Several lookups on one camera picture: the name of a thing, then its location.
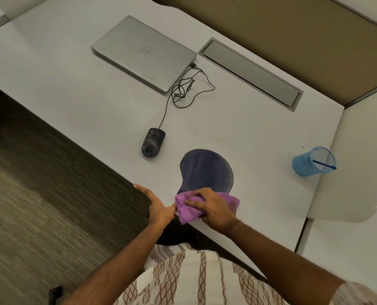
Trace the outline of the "black computer mouse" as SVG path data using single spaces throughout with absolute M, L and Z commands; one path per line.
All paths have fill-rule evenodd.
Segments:
M 145 158 L 155 158 L 161 149 L 166 133 L 159 128 L 150 128 L 146 134 L 141 147 L 141 152 Z

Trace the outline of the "silver closed laptop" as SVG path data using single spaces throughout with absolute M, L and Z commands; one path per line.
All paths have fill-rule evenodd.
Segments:
M 92 51 L 157 90 L 168 92 L 197 53 L 128 15 Z

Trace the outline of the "person's left forearm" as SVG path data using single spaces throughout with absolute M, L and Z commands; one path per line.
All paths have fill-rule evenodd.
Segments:
M 156 241 L 174 218 L 149 221 L 122 251 L 94 271 L 61 305 L 113 305 L 138 277 Z

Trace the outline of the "brown desk partition panel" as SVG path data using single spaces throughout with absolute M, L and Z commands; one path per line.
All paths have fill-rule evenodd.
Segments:
M 377 24 L 333 0 L 152 0 L 180 9 L 341 105 L 377 88 Z

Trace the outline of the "blue pen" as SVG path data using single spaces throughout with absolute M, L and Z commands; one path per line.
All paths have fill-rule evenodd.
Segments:
M 326 164 L 326 163 L 322 163 L 322 162 L 316 161 L 314 159 L 312 159 L 312 162 L 315 163 L 315 164 L 321 165 L 323 167 L 327 167 L 328 169 L 332 169 L 332 170 L 337 169 L 336 165 L 329 165 L 329 164 Z

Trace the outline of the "purple cleaning cloth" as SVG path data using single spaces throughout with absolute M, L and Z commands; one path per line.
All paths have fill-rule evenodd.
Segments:
M 234 196 L 231 196 L 224 192 L 216 192 L 228 205 L 234 214 L 236 214 L 237 209 L 240 205 L 240 200 Z M 179 215 L 179 221 L 181 225 L 188 224 L 202 216 L 205 215 L 205 212 L 197 209 L 195 207 L 186 205 L 187 200 L 205 202 L 205 199 L 200 195 L 194 195 L 194 191 L 185 191 L 179 193 L 175 196 L 175 204 L 177 207 L 177 212 Z

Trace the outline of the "white patterned shirt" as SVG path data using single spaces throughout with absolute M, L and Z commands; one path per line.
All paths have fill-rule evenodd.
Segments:
M 216 251 L 155 245 L 112 305 L 289 305 L 268 283 Z

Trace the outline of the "dark blue mouse pad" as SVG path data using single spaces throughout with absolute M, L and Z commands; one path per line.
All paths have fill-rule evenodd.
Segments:
M 227 160 L 207 149 L 187 152 L 181 159 L 180 172 L 182 184 L 177 194 L 201 188 L 228 194 L 234 182 L 234 174 Z

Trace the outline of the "person's left hand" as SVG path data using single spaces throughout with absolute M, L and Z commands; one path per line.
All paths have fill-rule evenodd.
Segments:
M 150 189 L 136 183 L 134 188 L 144 193 L 151 202 L 147 228 L 162 232 L 175 216 L 167 216 L 167 206 Z

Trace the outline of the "person's right forearm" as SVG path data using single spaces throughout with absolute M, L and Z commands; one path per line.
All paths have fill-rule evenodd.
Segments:
M 292 305 L 329 305 L 345 280 L 235 219 L 227 236 Z

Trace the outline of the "person's right hand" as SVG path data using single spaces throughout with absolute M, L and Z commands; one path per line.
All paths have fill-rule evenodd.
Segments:
M 200 195 L 205 199 L 206 211 L 204 211 L 203 222 L 213 230 L 230 238 L 233 228 L 240 221 L 226 202 L 211 188 L 198 189 L 194 195 Z

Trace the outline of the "blue mesh pen holder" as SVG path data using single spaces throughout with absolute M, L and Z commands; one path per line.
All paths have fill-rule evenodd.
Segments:
M 308 177 L 316 174 L 328 174 L 335 171 L 313 163 L 312 159 L 338 167 L 333 153 L 325 147 L 318 146 L 293 158 L 292 168 L 294 172 L 301 177 Z

